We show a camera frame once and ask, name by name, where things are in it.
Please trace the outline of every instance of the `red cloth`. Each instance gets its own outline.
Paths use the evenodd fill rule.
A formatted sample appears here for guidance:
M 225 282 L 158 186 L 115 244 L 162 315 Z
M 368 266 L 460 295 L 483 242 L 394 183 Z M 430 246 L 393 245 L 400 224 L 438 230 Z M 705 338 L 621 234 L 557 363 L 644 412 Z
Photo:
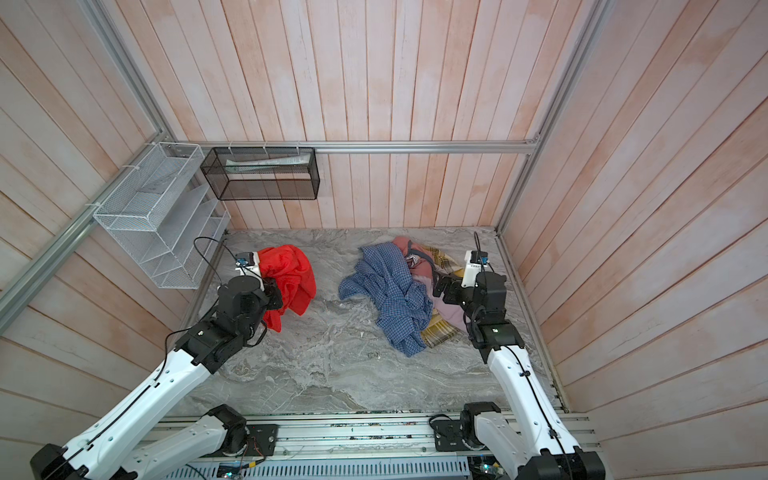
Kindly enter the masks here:
M 283 329 L 280 322 L 288 308 L 299 315 L 306 312 L 310 301 L 317 294 L 315 274 L 304 252 L 293 245 L 269 247 L 259 251 L 259 270 L 264 278 L 274 278 L 283 294 L 283 308 L 268 310 L 264 313 L 266 326 L 279 332 Z

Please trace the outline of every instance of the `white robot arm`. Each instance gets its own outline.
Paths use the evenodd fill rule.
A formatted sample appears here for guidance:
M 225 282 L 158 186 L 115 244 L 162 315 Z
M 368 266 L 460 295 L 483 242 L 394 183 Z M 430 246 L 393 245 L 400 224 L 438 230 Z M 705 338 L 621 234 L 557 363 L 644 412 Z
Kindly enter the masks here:
M 461 305 L 472 344 L 501 383 L 521 433 L 489 402 L 462 411 L 463 443 L 487 446 L 510 478 L 602 480 L 604 468 L 583 452 L 552 408 L 517 329 L 505 319 L 506 278 L 486 272 L 487 253 L 467 252 L 466 275 L 436 274 L 434 295 Z M 219 300 L 176 341 L 163 364 L 107 415 L 66 445 L 48 444 L 31 460 L 36 480 L 154 480 L 214 452 L 235 456 L 247 444 L 246 421 L 226 405 L 190 427 L 136 449 L 143 437 L 195 386 L 244 347 L 267 310 L 283 305 L 274 280 L 263 279 L 255 253 L 236 256 L 242 273 L 219 288 Z
M 487 446 L 510 478 L 604 480 L 605 469 L 594 452 L 584 452 L 565 428 L 539 383 L 525 343 L 505 318 L 506 277 L 488 265 L 488 254 L 466 254 L 465 275 L 435 272 L 434 296 L 460 305 L 472 345 L 504 389 L 520 428 L 518 434 L 491 402 L 468 403 L 462 411 L 462 441 L 473 449 Z

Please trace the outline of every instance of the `wire shelf organizer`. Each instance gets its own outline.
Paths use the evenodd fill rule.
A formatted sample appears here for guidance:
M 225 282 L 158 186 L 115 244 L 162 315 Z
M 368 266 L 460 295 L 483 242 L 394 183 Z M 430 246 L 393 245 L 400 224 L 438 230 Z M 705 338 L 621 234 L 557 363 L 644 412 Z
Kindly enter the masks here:
M 230 215 L 218 215 L 218 199 L 206 184 L 190 180 L 204 159 L 195 144 L 152 147 L 96 210 L 96 221 L 160 288 L 196 289 Z

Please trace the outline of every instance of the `yellow plaid cloth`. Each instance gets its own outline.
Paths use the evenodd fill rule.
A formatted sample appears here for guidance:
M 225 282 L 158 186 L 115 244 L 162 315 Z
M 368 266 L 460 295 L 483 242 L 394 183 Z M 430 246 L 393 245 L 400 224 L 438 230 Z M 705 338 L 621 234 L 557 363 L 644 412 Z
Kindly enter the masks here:
M 432 255 L 435 259 L 435 266 L 443 270 L 443 273 L 456 273 L 459 276 L 464 276 L 462 267 L 456 263 L 455 260 L 446 255 L 445 252 L 438 248 L 430 247 L 429 245 L 422 245 L 422 248 Z M 429 322 L 429 326 L 422 331 L 422 339 L 429 348 L 433 349 L 458 332 L 459 330 L 456 327 L 446 322 L 442 316 L 437 313 L 437 310 L 433 309 L 432 321 Z

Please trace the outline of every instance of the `blue checkered shirt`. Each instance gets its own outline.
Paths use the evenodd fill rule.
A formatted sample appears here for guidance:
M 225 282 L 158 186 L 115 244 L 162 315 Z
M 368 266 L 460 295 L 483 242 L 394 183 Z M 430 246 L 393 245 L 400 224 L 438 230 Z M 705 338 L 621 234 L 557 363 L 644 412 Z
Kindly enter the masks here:
M 426 348 L 421 331 L 432 319 L 432 300 L 423 283 L 413 280 L 402 251 L 392 242 L 362 247 L 356 273 L 342 280 L 339 298 L 371 297 L 379 309 L 378 325 L 397 350 L 414 356 Z

